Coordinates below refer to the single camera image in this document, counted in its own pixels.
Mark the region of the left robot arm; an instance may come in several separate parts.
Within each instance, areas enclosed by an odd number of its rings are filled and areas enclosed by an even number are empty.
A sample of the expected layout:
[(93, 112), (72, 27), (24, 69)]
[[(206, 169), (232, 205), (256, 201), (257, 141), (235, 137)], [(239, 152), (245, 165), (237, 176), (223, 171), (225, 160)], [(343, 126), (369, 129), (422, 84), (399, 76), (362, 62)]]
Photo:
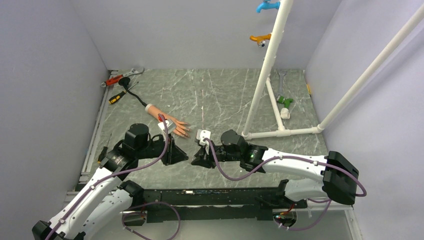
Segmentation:
[(144, 189), (126, 180), (129, 173), (161, 161), (165, 166), (188, 159), (171, 132), (179, 127), (170, 118), (158, 123), (160, 134), (151, 136), (143, 123), (132, 124), (124, 138), (103, 154), (88, 183), (58, 214), (32, 227), (36, 240), (90, 240), (99, 229), (126, 209), (144, 203)]

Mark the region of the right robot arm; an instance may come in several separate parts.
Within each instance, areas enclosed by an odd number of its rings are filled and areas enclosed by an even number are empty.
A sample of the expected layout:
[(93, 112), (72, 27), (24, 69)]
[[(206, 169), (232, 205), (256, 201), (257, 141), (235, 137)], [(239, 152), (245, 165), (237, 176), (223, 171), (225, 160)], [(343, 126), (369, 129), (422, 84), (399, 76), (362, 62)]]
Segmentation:
[(193, 166), (218, 168), (228, 180), (241, 181), (254, 173), (283, 173), (300, 176), (301, 180), (282, 180), (275, 194), (276, 203), (287, 208), (305, 199), (326, 198), (342, 205), (354, 205), (367, 191), (359, 181), (359, 170), (341, 153), (300, 155), (248, 143), (234, 130), (221, 135), (221, 144), (211, 140), (211, 132), (200, 129), (196, 143), (200, 149)]

